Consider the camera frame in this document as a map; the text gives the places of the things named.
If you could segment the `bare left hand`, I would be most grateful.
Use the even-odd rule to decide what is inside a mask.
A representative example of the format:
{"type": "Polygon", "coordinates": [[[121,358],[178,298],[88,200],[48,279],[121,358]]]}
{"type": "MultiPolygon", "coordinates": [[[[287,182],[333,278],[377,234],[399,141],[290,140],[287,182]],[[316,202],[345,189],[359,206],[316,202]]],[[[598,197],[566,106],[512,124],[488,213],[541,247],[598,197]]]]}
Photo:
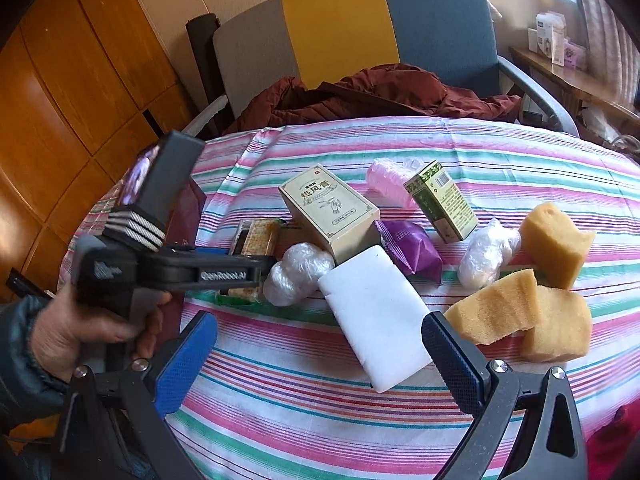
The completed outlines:
{"type": "Polygon", "coordinates": [[[163,328],[160,307],[172,299],[162,292],[142,328],[113,312],[88,308],[76,302],[76,289],[65,285],[41,310],[32,326],[29,347],[40,367],[50,375],[69,382],[79,363],[84,344],[126,344],[134,341],[134,359],[151,359],[163,328]]]}

